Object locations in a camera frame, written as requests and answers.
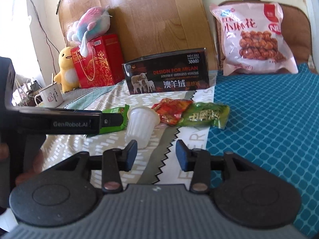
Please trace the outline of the yellow duck plush toy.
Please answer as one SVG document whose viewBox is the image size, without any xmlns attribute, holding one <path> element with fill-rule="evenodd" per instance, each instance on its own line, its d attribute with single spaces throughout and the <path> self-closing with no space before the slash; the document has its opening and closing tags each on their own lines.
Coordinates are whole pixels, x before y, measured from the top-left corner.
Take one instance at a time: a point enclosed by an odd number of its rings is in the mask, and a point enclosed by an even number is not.
<svg viewBox="0 0 319 239">
<path fill-rule="evenodd" d="M 62 92 L 67 93 L 79 88 L 80 83 L 71 55 L 72 47 L 65 47 L 59 53 L 59 73 L 53 77 L 54 82 L 61 84 Z"/>
</svg>

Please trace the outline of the white enamel mug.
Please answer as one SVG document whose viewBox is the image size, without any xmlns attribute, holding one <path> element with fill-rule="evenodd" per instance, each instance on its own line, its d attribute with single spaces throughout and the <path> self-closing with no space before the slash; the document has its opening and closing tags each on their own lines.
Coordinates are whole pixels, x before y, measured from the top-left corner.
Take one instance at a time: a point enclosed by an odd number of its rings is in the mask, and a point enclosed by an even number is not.
<svg viewBox="0 0 319 239">
<path fill-rule="evenodd" d="M 47 108 L 55 108 L 61 105 L 64 101 L 56 82 L 39 90 L 38 94 L 34 97 L 36 105 L 38 105 L 38 97 L 41 97 L 44 107 Z"/>
</svg>

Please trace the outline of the cluttered side table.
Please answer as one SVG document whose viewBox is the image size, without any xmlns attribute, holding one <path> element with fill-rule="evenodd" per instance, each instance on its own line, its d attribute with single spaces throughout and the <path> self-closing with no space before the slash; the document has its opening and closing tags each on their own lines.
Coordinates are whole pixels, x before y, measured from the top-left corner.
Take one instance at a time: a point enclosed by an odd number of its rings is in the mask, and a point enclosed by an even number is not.
<svg viewBox="0 0 319 239">
<path fill-rule="evenodd" d="M 39 95 L 41 85 L 35 79 L 18 79 L 14 81 L 12 95 L 13 106 L 37 106 L 42 102 Z"/>
</svg>

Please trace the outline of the black sheep-print box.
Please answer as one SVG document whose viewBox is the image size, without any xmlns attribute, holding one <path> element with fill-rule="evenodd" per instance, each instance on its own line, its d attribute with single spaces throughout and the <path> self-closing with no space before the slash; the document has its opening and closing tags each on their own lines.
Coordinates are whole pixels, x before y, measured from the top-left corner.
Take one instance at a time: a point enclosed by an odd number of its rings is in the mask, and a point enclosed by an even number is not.
<svg viewBox="0 0 319 239">
<path fill-rule="evenodd" d="M 205 48 L 165 52 L 123 64 L 130 94 L 193 91 L 209 88 Z"/>
</svg>

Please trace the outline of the patchwork bed sheet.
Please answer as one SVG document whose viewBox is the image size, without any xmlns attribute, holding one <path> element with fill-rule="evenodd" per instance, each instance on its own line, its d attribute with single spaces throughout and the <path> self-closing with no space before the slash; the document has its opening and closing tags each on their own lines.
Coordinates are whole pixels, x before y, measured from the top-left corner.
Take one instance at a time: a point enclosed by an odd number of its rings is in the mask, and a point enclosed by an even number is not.
<svg viewBox="0 0 319 239">
<path fill-rule="evenodd" d="M 224 129 L 156 130 L 138 152 L 134 173 L 122 175 L 128 191 L 104 199 L 88 218 L 62 229 L 18 225 L 6 238 L 311 238 L 318 234 L 318 75 L 302 64 L 298 74 L 217 76 L 209 95 L 230 107 Z M 244 157 L 295 186 L 302 204 L 293 224 L 256 230 L 228 221 L 207 196 L 187 192 L 190 177 L 175 155 L 178 139 L 212 155 Z"/>
</svg>

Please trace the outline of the wooden headboard panel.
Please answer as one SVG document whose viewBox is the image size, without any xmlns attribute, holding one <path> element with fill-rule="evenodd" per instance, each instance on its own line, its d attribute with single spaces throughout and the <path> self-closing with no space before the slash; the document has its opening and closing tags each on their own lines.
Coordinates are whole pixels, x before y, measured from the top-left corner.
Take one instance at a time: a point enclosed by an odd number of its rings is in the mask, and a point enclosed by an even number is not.
<svg viewBox="0 0 319 239">
<path fill-rule="evenodd" d="M 206 48 L 208 67 L 218 68 L 202 0 L 62 0 L 59 22 L 65 35 L 91 7 L 109 6 L 110 33 L 119 36 L 125 61 L 157 53 Z"/>
</svg>

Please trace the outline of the white jelly cup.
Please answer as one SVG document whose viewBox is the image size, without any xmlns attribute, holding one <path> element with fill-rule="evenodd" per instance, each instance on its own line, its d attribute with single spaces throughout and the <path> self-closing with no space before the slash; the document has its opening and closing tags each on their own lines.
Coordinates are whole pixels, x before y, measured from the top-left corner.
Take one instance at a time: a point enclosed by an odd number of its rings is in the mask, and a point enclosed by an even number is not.
<svg viewBox="0 0 319 239">
<path fill-rule="evenodd" d="M 137 141 L 138 149 L 146 148 L 154 128 L 160 123 L 159 115 L 146 106 L 134 107 L 128 111 L 128 125 L 125 141 Z"/>
</svg>

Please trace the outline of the red gift box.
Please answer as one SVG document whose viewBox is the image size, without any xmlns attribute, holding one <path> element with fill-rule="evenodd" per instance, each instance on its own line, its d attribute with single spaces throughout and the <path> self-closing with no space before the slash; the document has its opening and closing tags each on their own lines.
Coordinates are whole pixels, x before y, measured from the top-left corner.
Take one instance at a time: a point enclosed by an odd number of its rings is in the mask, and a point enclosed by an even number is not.
<svg viewBox="0 0 319 239">
<path fill-rule="evenodd" d="M 89 41 L 87 57 L 80 54 L 78 47 L 71 49 L 71 55 L 81 88 L 112 86 L 125 78 L 124 59 L 116 34 Z"/>
</svg>

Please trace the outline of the pink fried twist snack bag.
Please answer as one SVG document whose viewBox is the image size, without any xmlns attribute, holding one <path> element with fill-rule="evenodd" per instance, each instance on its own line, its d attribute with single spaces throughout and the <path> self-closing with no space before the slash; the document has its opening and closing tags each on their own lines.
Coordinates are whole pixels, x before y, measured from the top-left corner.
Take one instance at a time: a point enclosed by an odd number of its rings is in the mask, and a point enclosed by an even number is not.
<svg viewBox="0 0 319 239">
<path fill-rule="evenodd" d="M 224 75 L 298 73 L 282 35 L 283 10 L 278 3 L 211 5 L 210 11 L 221 25 Z"/>
</svg>

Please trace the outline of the red spicy snack packet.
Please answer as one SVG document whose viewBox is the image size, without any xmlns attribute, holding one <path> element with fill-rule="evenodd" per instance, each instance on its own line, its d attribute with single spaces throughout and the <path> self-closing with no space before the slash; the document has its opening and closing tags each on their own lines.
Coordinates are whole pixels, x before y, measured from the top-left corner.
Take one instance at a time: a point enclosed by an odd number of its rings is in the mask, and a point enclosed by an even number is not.
<svg viewBox="0 0 319 239">
<path fill-rule="evenodd" d="M 164 98 L 152 109 L 160 116 L 161 123 L 175 126 L 192 103 L 192 100 Z"/>
</svg>

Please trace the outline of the green pickled snack packet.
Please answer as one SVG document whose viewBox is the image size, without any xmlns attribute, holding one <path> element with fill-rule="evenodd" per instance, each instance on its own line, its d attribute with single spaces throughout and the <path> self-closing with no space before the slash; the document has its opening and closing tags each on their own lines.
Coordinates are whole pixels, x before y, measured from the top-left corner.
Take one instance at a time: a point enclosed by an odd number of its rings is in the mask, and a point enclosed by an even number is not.
<svg viewBox="0 0 319 239">
<path fill-rule="evenodd" d="M 230 113 L 230 107 L 215 103 L 192 103 L 181 116 L 177 126 L 213 126 L 224 129 Z"/>
</svg>

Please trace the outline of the pink blue plush toy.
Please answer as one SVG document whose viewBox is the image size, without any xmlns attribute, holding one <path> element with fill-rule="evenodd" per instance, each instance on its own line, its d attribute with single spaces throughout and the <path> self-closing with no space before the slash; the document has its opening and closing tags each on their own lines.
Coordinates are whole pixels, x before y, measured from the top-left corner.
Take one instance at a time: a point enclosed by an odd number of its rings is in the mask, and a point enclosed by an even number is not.
<svg viewBox="0 0 319 239">
<path fill-rule="evenodd" d="M 79 45 L 82 57 L 89 54 L 88 42 L 100 35 L 104 35 L 110 28 L 110 6 L 92 7 L 81 18 L 69 27 L 67 41 Z"/>
</svg>

